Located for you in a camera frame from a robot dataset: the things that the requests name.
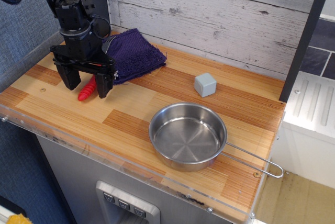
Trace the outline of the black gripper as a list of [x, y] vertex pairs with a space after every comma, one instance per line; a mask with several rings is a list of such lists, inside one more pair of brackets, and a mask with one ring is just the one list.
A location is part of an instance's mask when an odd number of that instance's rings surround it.
[[81, 35], [65, 35], [65, 45], [50, 47], [54, 64], [69, 90], [74, 90], [80, 84], [80, 72], [95, 76], [100, 98], [105, 98], [113, 88], [115, 60], [102, 51], [107, 38], [99, 38], [90, 31]]

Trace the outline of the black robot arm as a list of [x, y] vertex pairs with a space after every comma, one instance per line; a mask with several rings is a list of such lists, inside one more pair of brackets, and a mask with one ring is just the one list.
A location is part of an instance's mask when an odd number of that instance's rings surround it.
[[[2, 0], [17, 5], [22, 0]], [[54, 64], [69, 90], [81, 82], [80, 73], [94, 75], [100, 98], [113, 88], [115, 60], [107, 55], [111, 35], [107, 19], [96, 14], [94, 0], [46, 0], [60, 24], [65, 44], [51, 46]]]

